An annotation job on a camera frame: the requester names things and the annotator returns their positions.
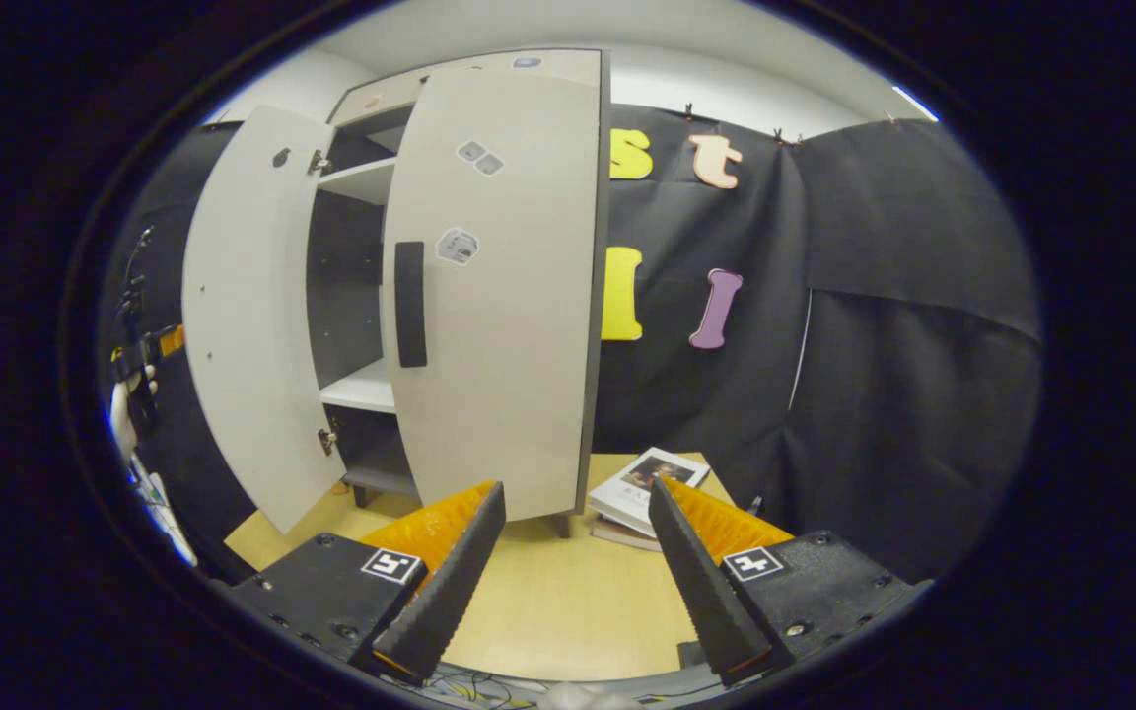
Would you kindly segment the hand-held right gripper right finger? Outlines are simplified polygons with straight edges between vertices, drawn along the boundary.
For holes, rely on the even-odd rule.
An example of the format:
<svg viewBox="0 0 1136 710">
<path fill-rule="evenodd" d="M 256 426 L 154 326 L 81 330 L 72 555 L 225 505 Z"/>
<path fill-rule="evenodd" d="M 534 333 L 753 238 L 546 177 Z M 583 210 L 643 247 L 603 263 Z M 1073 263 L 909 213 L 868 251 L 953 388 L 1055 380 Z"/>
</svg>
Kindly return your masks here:
<svg viewBox="0 0 1136 710">
<path fill-rule="evenodd" d="M 835 532 L 792 535 L 679 481 L 648 513 L 705 662 L 726 686 L 838 665 L 924 598 Z"/>
</svg>

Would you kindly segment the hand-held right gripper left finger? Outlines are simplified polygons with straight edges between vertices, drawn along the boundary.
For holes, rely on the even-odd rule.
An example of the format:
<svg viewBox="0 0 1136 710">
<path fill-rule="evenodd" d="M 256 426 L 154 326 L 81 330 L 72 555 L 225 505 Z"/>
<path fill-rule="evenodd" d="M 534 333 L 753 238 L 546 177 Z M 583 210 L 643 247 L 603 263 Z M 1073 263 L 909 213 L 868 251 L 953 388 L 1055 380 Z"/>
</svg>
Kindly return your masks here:
<svg viewBox="0 0 1136 710">
<path fill-rule="evenodd" d="M 425 684 L 504 526 L 504 485 L 485 481 L 361 538 L 321 532 L 229 594 L 342 665 Z"/>
</svg>

